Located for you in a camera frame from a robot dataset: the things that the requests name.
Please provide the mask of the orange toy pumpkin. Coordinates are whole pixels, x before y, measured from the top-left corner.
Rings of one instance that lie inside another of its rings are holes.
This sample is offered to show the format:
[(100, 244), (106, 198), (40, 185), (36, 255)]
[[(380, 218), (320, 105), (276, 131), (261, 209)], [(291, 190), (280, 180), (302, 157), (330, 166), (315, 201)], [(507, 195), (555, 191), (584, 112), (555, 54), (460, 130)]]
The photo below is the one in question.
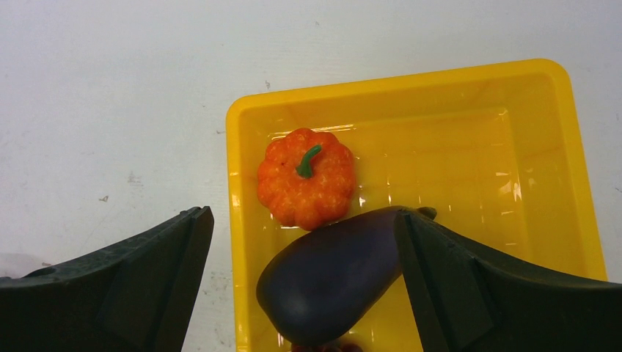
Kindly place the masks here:
[(330, 132), (299, 128), (266, 148), (257, 197), (284, 227), (306, 231), (349, 211), (356, 188), (355, 157)]

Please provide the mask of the yellow plastic tray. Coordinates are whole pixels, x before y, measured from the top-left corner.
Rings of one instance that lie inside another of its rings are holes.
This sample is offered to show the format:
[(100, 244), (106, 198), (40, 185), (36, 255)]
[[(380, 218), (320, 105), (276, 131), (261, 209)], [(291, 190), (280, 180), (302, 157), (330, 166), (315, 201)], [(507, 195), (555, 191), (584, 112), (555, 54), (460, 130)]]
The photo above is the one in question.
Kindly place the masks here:
[(257, 198), (268, 144), (333, 133), (355, 157), (349, 215), (437, 209), (444, 226), (556, 271), (605, 280), (571, 82), (530, 59), (249, 95), (227, 113), (237, 351), (287, 351), (255, 297), (271, 258), (302, 235)]

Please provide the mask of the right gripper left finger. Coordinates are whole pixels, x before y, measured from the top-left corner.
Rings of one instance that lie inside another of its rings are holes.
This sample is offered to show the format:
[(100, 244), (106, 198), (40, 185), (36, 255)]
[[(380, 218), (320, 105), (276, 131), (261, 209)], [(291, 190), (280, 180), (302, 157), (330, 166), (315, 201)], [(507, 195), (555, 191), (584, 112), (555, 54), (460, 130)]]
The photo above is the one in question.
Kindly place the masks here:
[(180, 351), (214, 227), (208, 207), (21, 278), (1, 278), (3, 351)]

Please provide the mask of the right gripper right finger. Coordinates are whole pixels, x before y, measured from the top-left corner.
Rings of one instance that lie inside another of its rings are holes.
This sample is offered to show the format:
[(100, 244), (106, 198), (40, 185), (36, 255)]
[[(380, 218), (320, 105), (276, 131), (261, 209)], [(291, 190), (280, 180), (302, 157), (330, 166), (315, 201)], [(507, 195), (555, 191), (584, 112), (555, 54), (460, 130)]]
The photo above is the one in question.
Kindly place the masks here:
[(520, 260), (401, 211), (395, 240), (425, 351), (619, 351), (621, 286)]

